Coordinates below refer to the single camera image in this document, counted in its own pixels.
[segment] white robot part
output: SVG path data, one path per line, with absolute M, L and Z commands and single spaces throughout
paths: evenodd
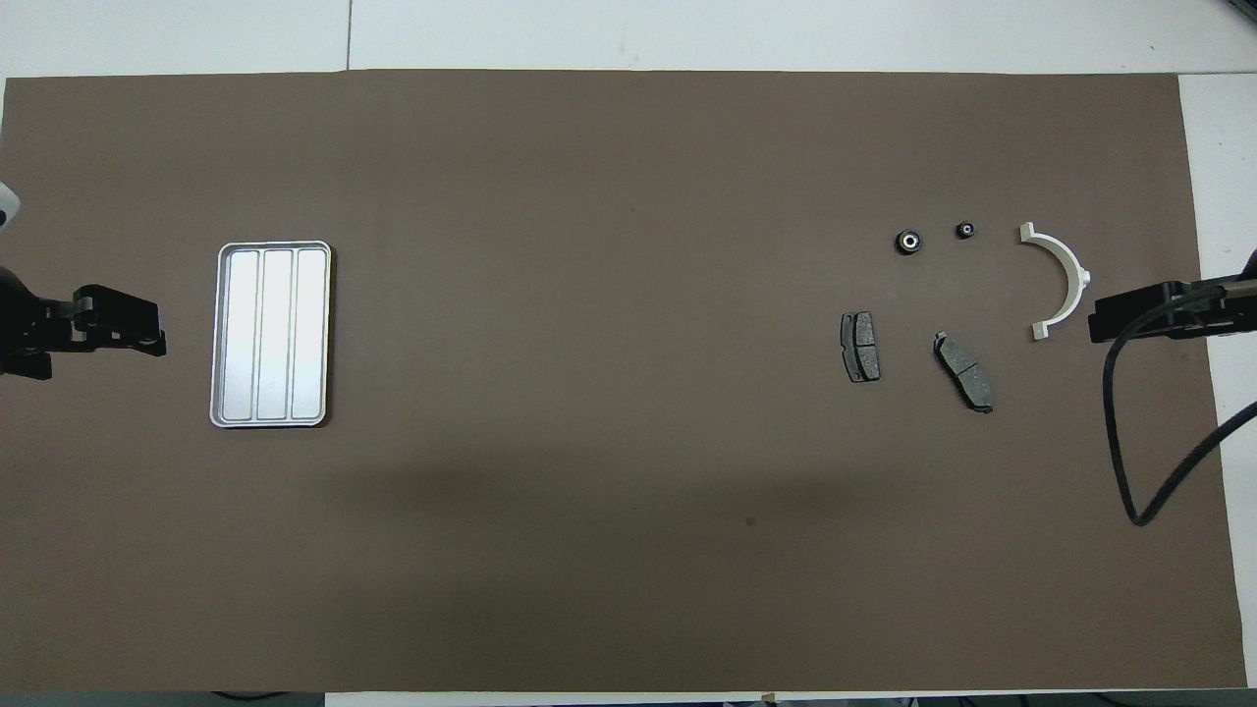
M 1056 259 L 1061 262 L 1061 267 L 1065 268 L 1065 277 L 1068 281 L 1065 303 L 1061 304 L 1061 309 L 1052 318 L 1035 322 L 1029 326 L 1031 332 L 1035 335 L 1035 341 L 1038 341 L 1047 338 L 1047 327 L 1061 323 L 1065 321 L 1065 317 L 1072 315 L 1073 309 L 1079 307 L 1079 302 L 1082 301 L 1082 291 L 1091 284 L 1091 273 L 1079 263 L 1079 257 L 1066 244 L 1046 233 L 1035 233 L 1035 224 L 1032 221 L 1026 221 L 1021 225 L 1021 240 L 1022 243 L 1038 245 L 1052 255 L 1056 255 Z
M 18 215 L 20 208 L 21 200 L 18 199 L 18 195 L 0 181 L 0 230 L 4 230 L 4 226 Z

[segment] white semicircular bracket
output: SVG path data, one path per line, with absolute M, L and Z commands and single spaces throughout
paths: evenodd
M 1065 321 L 1065 317 L 1068 317 L 1079 308 L 1079 302 L 1082 301 L 1082 291 L 1091 284 L 1091 273 L 1082 268 L 1082 263 L 1079 263 L 1079 257 L 1073 254 L 1073 250 L 1070 250 L 1068 245 L 1046 233 L 1035 233 L 1035 224 L 1032 221 L 1026 221 L 1021 225 L 1021 239 L 1022 243 L 1032 243 L 1056 255 L 1056 259 L 1061 262 L 1061 267 L 1065 268 L 1065 277 L 1068 279 L 1068 289 L 1065 293 L 1065 303 L 1061 304 L 1061 309 L 1052 318 L 1035 322 L 1029 326 L 1031 332 L 1035 333 L 1035 341 L 1038 341 L 1047 338 L 1047 327 L 1061 323 Z

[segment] rubber bushing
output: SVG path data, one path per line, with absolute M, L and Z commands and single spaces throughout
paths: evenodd
M 915 230 L 905 230 L 895 237 L 895 248 L 904 255 L 911 255 L 921 249 L 921 237 Z

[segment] brown paper backdrop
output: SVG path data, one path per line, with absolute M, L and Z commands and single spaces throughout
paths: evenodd
M 1218 462 L 1149 528 L 1094 297 L 1198 277 L 1173 77 L 354 72 L 10 81 L 0 258 L 170 355 L 0 379 L 0 681 L 34 688 L 1243 683 Z M 952 228 L 978 224 L 960 242 Z M 1095 279 L 1032 343 L 1063 273 Z M 894 235 L 918 229 L 903 258 Z M 337 252 L 331 420 L 207 420 L 215 254 Z M 875 316 L 884 380 L 841 366 Z M 996 413 L 931 359 L 947 330 Z M 1131 346 L 1146 498 L 1213 426 Z

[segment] silver tray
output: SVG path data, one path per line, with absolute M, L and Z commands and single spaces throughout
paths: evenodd
M 219 250 L 210 420 L 313 426 L 327 414 L 332 248 L 322 240 Z

